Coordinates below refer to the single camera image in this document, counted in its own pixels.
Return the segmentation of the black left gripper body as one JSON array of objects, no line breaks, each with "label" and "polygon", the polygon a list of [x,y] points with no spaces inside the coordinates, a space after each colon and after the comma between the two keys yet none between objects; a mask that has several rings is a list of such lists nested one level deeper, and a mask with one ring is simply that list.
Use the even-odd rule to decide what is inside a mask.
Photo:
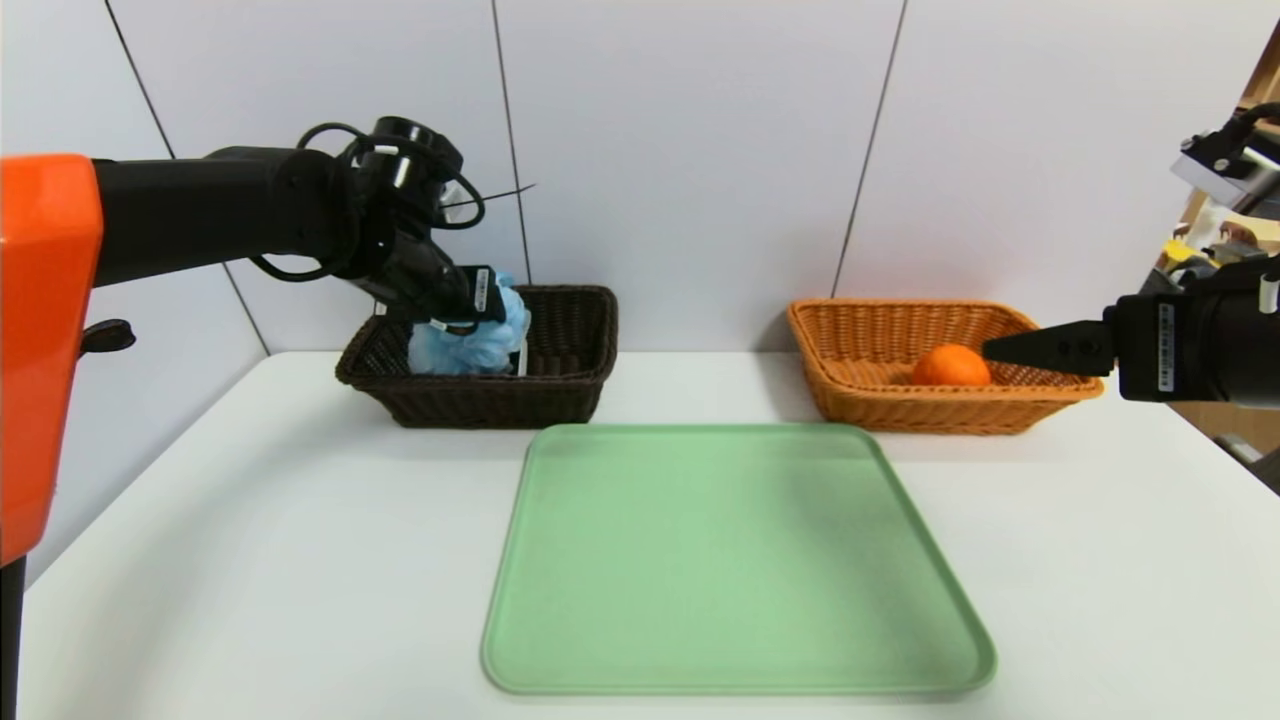
[{"label": "black left gripper body", "polygon": [[486,265],[452,266],[435,284],[435,320],[445,324],[506,322],[497,272]]}]

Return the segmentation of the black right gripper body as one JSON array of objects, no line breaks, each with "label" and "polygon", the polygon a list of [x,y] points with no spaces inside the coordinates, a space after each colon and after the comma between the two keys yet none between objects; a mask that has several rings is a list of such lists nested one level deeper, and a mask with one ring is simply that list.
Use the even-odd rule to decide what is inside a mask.
[{"label": "black right gripper body", "polygon": [[1261,277],[1181,293],[1132,295],[1115,304],[1121,396],[1130,401],[1221,402],[1276,409],[1277,313]]}]

